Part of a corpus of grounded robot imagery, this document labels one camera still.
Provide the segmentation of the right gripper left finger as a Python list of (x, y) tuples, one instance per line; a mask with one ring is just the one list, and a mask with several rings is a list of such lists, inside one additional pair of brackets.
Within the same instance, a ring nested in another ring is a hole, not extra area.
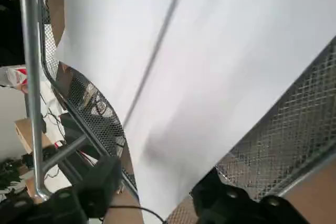
[(39, 204), (31, 197), (1, 202), (1, 223), (88, 223), (107, 212), (121, 181), (121, 162), (106, 156), (79, 183), (62, 188)]

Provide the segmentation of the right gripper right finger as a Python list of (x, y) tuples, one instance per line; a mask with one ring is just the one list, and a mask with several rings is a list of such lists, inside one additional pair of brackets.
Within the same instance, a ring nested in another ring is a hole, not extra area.
[(210, 170), (192, 189), (197, 223), (308, 223), (284, 198), (270, 195), (256, 202), (241, 188), (224, 184)]

